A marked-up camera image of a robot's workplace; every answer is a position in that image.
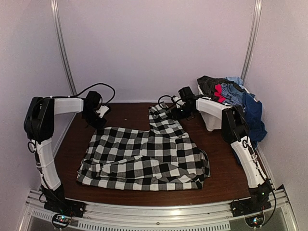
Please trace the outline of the black white plaid shirt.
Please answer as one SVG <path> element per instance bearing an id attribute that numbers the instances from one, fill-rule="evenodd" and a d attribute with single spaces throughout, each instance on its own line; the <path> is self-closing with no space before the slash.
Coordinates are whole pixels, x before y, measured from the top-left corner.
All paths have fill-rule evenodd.
<path id="1" fill-rule="evenodd" d="M 94 132 L 77 171 L 83 185 L 118 190 L 202 189 L 210 176 L 198 148 L 165 103 L 149 108 L 147 131 L 106 127 Z"/>

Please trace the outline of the navy blue garment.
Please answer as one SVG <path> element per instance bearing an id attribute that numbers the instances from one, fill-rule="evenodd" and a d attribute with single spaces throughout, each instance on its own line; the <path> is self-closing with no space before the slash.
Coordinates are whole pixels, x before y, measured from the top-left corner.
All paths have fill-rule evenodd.
<path id="1" fill-rule="evenodd" d="M 263 104 L 261 101 L 255 101 L 255 95 L 244 92 L 242 94 L 243 111 L 246 123 L 249 126 L 249 137 L 254 150 L 257 145 L 267 135 L 265 124 L 261 120 Z"/>

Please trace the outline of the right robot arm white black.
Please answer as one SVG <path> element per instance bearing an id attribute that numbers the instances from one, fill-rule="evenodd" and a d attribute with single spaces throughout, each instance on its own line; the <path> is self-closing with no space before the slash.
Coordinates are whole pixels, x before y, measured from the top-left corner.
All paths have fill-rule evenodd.
<path id="1" fill-rule="evenodd" d="M 208 131 L 219 129 L 223 140 L 230 144 L 239 158 L 247 177 L 250 198 L 235 199 L 230 203 L 233 216 L 261 213 L 271 208 L 272 193 L 269 178 L 263 172 L 249 137 L 249 126 L 240 105 L 222 104 L 202 94 L 193 94 L 190 87 L 179 90 L 172 99 L 176 108 L 172 113 L 177 119 L 187 119 L 199 112 Z"/>

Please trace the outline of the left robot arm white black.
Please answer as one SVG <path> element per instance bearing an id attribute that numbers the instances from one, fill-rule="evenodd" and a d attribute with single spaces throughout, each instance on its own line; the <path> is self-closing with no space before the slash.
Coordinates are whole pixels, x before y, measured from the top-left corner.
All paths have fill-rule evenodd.
<path id="1" fill-rule="evenodd" d="M 33 97 L 29 105 L 24 130 L 29 139 L 28 148 L 35 156 L 40 173 L 41 188 L 46 200 L 59 214 L 69 210 L 69 202 L 64 196 L 64 187 L 57 174 L 52 151 L 52 137 L 55 116 L 81 113 L 87 124 L 96 130 L 106 123 L 104 116 L 110 112 L 108 104 L 101 102 L 96 91 L 90 91 L 86 98 L 77 96 Z"/>

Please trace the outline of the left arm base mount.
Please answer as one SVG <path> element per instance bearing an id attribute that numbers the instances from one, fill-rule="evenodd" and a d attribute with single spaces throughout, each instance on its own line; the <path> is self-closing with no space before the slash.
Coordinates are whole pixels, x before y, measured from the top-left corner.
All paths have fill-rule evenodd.
<path id="1" fill-rule="evenodd" d="M 65 229 L 73 217 L 82 218 L 85 203 L 65 198 L 64 187 L 61 184 L 56 190 L 41 186 L 45 196 L 44 209 L 54 212 L 51 223 L 56 229 Z"/>

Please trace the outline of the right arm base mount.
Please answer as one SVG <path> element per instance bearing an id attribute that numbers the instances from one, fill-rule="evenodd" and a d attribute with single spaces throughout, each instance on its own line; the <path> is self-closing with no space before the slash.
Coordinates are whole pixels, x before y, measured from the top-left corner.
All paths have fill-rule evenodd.
<path id="1" fill-rule="evenodd" d="M 250 198 L 234 199 L 230 203 L 233 217 L 247 216 L 246 224 L 250 228 L 261 228 L 265 222 L 264 210 L 271 208 L 269 195 L 271 190 L 268 189 L 249 189 Z"/>

